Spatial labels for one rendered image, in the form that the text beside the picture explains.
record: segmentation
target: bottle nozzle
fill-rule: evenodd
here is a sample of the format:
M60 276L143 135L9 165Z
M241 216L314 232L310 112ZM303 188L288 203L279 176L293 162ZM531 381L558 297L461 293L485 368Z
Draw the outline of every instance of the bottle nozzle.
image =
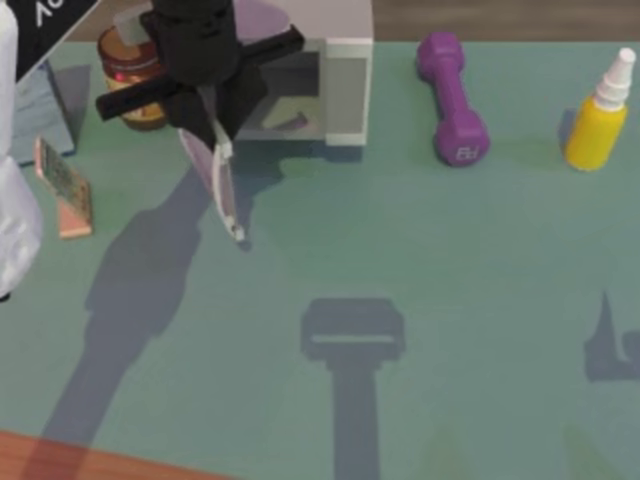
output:
M596 88L595 102L603 110L616 111L624 107L629 97L636 53L622 48Z

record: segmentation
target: brown jar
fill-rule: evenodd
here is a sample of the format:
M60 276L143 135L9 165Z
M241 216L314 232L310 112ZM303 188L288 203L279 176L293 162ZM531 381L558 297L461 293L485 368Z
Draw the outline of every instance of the brown jar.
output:
M106 30L98 40L107 88L113 92L144 82L164 72L152 42L130 47L122 43L115 27ZM153 103L122 115L122 120L134 130L156 130L167 124L159 104Z

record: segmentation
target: table surface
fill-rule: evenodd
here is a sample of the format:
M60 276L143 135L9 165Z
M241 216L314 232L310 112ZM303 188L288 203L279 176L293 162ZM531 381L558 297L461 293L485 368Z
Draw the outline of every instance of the table surface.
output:
M95 235L58 240L27 172L46 237L2 307L0 429L249 480L636 478L640 89L602 171L558 140L619 47L467 45L493 147L451 169L416 45L377 45L360 158L238 145L244 249L175 132L90 109ZM95 95L92 46L53 61L89 63Z

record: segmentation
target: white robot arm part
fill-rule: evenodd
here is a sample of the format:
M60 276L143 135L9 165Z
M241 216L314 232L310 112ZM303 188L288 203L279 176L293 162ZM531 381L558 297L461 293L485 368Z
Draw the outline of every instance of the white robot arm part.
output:
M16 88L18 23L0 0L0 301L31 268L42 242L42 213L9 156Z

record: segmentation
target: orange strip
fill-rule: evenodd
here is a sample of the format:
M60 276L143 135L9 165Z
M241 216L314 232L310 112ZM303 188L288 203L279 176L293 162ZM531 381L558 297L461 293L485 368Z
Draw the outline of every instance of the orange strip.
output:
M0 431L0 480L233 480Z

